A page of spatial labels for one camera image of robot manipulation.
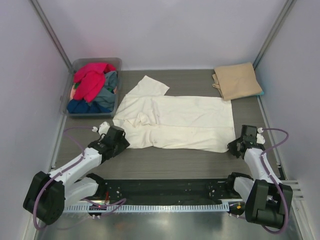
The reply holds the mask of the white t shirt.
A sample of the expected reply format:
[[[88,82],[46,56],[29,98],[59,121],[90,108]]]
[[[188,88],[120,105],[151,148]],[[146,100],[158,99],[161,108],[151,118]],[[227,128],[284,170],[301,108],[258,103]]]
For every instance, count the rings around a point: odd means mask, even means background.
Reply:
[[[122,99],[113,124],[131,149],[194,149],[225,153],[235,140],[232,104],[220,97],[169,96],[169,87],[144,76]]]

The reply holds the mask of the clear plastic bin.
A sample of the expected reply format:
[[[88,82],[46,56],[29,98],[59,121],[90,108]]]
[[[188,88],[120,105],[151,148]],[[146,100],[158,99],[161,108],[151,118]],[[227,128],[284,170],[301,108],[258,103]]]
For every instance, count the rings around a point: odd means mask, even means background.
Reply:
[[[60,111],[74,118],[112,118],[119,105],[122,60],[79,58],[72,63]]]

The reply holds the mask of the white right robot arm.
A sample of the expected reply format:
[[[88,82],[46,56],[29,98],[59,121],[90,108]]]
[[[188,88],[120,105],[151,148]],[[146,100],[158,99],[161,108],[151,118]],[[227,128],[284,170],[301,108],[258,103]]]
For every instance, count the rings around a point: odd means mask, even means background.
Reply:
[[[240,137],[227,145],[229,152],[242,158],[251,174],[232,172],[226,187],[240,195],[245,203],[244,212],[236,217],[261,225],[272,234],[282,233],[289,221],[293,190],[285,185],[274,173],[267,158],[273,149],[264,147],[262,133],[266,128],[243,125]]]

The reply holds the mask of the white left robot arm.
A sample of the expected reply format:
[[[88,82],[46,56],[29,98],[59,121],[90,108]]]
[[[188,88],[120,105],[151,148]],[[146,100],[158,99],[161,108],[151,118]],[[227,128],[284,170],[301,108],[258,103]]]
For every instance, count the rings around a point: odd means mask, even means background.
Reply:
[[[105,180],[89,171],[116,157],[130,145],[125,131],[118,126],[99,127],[99,138],[81,149],[81,153],[64,166],[49,173],[34,175],[23,208],[32,214],[33,224],[55,223],[66,207],[80,200],[102,198],[107,194]]]

